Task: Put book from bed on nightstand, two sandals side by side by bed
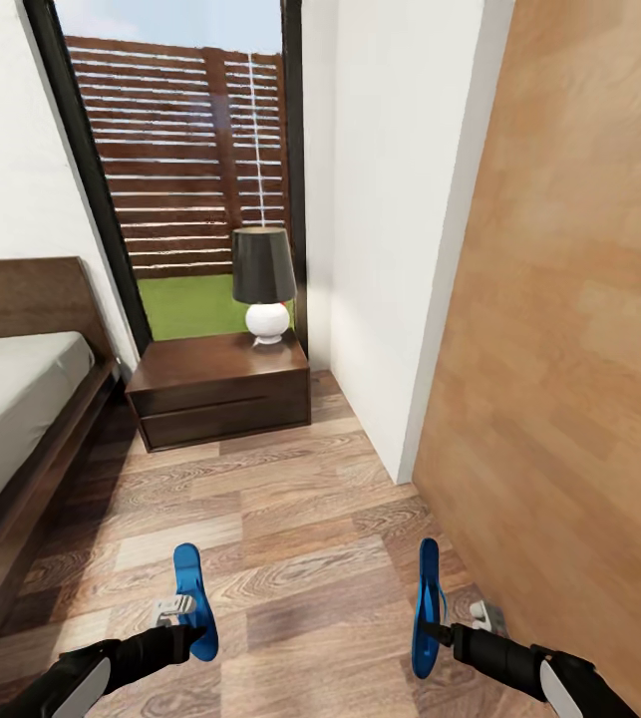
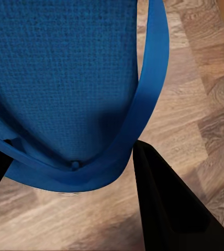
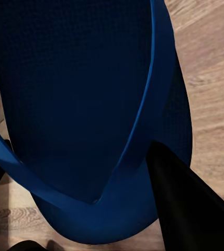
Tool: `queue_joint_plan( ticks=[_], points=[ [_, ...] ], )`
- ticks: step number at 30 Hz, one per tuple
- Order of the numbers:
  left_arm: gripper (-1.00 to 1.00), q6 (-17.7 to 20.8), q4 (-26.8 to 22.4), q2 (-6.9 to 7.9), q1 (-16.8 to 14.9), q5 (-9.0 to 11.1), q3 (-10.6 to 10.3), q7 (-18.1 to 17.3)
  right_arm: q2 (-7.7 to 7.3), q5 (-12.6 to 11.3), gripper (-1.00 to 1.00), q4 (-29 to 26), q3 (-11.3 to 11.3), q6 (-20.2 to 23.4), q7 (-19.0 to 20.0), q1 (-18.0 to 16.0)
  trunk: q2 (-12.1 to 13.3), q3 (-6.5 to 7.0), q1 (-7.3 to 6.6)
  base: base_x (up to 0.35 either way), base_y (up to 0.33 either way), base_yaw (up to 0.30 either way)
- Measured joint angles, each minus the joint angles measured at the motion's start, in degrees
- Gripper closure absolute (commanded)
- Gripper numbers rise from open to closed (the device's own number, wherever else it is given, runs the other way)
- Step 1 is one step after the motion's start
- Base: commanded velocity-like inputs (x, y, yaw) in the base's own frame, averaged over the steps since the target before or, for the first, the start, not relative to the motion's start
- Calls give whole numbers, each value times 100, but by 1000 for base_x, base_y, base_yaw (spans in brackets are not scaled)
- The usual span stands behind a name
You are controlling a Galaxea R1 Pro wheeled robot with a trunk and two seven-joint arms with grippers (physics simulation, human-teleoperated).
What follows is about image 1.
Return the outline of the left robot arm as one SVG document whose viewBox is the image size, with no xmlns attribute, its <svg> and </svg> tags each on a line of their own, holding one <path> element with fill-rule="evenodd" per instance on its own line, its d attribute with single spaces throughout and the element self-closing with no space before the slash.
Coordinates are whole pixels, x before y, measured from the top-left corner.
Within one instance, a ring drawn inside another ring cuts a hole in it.
<svg viewBox="0 0 641 718">
<path fill-rule="evenodd" d="M 196 605 L 190 595 L 160 597 L 146 631 L 124 641 L 104 639 L 62 651 L 42 677 L 0 705 L 0 718 L 84 718 L 100 697 L 118 687 L 169 664 L 183 664 L 207 626 L 172 625 L 169 616 L 192 613 Z"/>
</svg>

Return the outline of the sandal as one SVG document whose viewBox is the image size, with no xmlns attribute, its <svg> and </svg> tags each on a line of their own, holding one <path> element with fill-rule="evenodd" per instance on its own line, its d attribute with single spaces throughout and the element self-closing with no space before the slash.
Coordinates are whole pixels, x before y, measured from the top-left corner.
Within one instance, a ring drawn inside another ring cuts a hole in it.
<svg viewBox="0 0 641 718">
<path fill-rule="evenodd" d="M 180 624 L 190 623 L 191 627 L 207 626 L 206 634 L 190 645 L 190 652 L 201 661 L 212 661 L 218 653 L 218 637 L 211 606 L 207 601 L 203 587 L 200 555 L 194 543 L 183 542 L 173 552 L 176 577 L 176 595 L 190 595 L 196 599 L 196 609 L 192 613 L 179 614 Z"/>
<path fill-rule="evenodd" d="M 421 679 L 432 673 L 441 643 L 417 623 L 422 620 L 441 624 L 439 593 L 445 597 L 439 584 L 439 545 L 433 538 L 424 538 L 420 548 L 420 583 L 412 646 L 413 669 Z"/>
</svg>

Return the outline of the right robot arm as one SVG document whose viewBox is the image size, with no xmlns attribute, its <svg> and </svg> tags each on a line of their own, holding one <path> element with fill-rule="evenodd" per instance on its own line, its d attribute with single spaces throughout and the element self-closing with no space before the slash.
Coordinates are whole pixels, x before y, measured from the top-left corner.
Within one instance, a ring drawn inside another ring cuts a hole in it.
<svg viewBox="0 0 641 718">
<path fill-rule="evenodd" d="M 422 620 L 417 625 L 442 645 L 453 645 L 457 661 L 542 703 L 550 702 L 559 718 L 641 718 L 594 671 L 593 662 L 534 643 L 524 647 L 498 635 L 506 620 L 493 603 L 473 603 L 470 613 L 476 618 L 473 627 Z"/>
</svg>

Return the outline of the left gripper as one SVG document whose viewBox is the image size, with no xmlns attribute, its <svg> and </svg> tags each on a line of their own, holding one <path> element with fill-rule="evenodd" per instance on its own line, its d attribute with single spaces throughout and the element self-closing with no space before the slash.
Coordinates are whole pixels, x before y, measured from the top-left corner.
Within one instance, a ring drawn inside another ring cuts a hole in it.
<svg viewBox="0 0 641 718">
<path fill-rule="evenodd" d="M 137 634 L 141 648 L 141 665 L 132 682 L 145 678 L 169 664 L 189 660 L 190 645 L 206 634 L 207 626 L 191 627 L 190 623 L 147 628 Z"/>
</svg>

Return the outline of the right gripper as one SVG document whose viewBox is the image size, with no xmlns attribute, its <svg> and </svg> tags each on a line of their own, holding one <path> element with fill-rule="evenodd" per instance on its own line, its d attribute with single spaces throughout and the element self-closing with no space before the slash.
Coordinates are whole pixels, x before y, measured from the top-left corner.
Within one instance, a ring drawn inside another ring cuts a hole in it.
<svg viewBox="0 0 641 718">
<path fill-rule="evenodd" d="M 442 623 L 421 620 L 417 625 L 442 645 L 453 645 L 454 659 L 457 661 L 472 665 L 480 673 L 512 687 L 507 671 L 507 652 L 512 645 L 511 639 L 458 622 L 448 627 Z"/>
</svg>

